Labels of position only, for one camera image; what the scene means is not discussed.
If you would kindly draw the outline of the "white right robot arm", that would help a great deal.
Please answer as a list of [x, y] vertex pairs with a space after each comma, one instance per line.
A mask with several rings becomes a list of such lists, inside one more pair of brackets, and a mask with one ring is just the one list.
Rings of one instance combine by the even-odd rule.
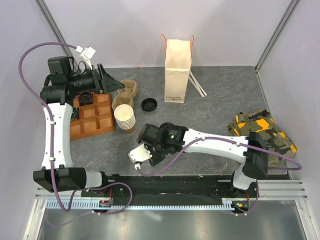
[[165, 122], [159, 127], [145, 124], [137, 142], [138, 147], [128, 154], [137, 170], [143, 162], [155, 166], [169, 155], [179, 157], [183, 153], [203, 153], [237, 161], [240, 166], [229, 184], [229, 191], [235, 197], [242, 196], [251, 183], [268, 178], [268, 148], [256, 132], [248, 136], [223, 136]]

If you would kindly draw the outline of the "white paper takeout bag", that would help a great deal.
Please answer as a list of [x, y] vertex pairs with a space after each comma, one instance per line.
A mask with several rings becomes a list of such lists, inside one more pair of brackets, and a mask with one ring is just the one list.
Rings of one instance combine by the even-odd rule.
[[192, 64], [194, 36], [189, 40], [167, 39], [160, 35], [164, 52], [164, 101], [184, 103]]

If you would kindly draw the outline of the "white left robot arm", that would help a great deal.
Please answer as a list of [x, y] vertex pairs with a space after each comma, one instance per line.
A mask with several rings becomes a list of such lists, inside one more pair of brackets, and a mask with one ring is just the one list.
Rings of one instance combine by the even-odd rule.
[[103, 180], [103, 174], [73, 166], [70, 121], [74, 98], [85, 91], [107, 94], [125, 86], [100, 63], [77, 73], [72, 69], [73, 60], [68, 56], [48, 59], [49, 75], [40, 92], [45, 115], [45, 151], [41, 169], [33, 172], [33, 180], [50, 193], [92, 188], [95, 194], [104, 197], [110, 185]]

